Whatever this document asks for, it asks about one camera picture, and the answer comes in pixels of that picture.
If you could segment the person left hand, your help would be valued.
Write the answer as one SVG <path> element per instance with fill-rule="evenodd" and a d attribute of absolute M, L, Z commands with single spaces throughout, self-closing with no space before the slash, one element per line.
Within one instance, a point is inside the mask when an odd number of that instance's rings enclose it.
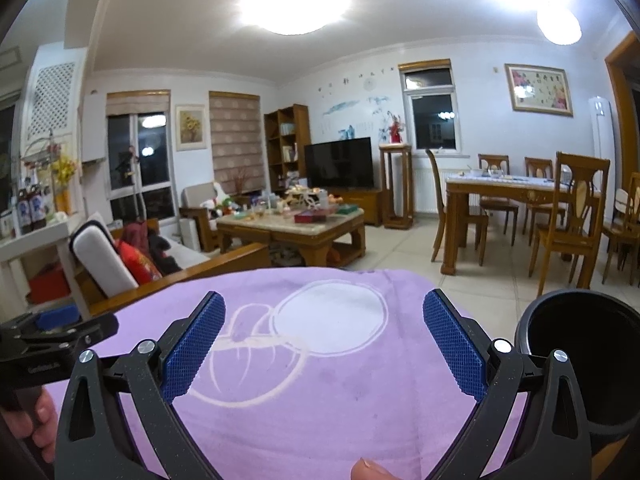
<path fill-rule="evenodd" d="M 47 389 L 42 389 L 35 404 L 36 418 L 26 412 L 1 411 L 1 416 L 11 434 L 18 440 L 32 439 L 41 453 L 42 459 L 53 464 L 55 460 L 56 433 L 58 432 L 58 415 L 52 396 Z"/>

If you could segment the person right hand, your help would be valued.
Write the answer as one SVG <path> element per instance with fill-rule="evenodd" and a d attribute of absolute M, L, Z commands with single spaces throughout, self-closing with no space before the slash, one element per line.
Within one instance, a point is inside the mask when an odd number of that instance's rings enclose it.
<path fill-rule="evenodd" d="M 350 480 L 398 480 L 398 478 L 373 460 L 360 458 L 352 466 Z"/>

